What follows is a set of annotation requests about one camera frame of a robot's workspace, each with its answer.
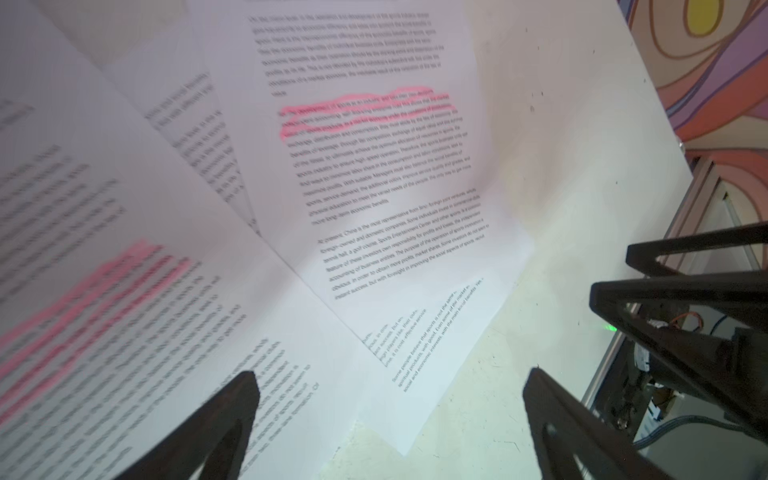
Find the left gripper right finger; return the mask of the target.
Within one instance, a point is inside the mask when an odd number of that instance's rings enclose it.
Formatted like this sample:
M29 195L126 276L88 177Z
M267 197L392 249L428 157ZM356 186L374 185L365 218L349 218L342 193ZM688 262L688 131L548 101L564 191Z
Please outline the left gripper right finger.
M630 441L601 423L540 368L523 388L530 432L544 479L668 479Z

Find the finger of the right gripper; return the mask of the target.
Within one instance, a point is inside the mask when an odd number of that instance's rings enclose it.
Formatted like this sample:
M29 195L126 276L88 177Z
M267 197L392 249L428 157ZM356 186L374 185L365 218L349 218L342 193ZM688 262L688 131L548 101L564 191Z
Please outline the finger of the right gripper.
M766 437L766 272L599 282L589 305L661 366L658 381Z
M767 244L767 222L632 244L625 261L646 276L675 276L681 272L662 264L659 257L757 244Z

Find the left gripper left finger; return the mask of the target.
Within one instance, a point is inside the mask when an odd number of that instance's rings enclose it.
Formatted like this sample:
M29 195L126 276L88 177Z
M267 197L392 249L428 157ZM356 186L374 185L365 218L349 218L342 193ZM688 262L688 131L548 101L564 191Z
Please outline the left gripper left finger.
M242 371L118 477L237 479L260 401L252 371Z

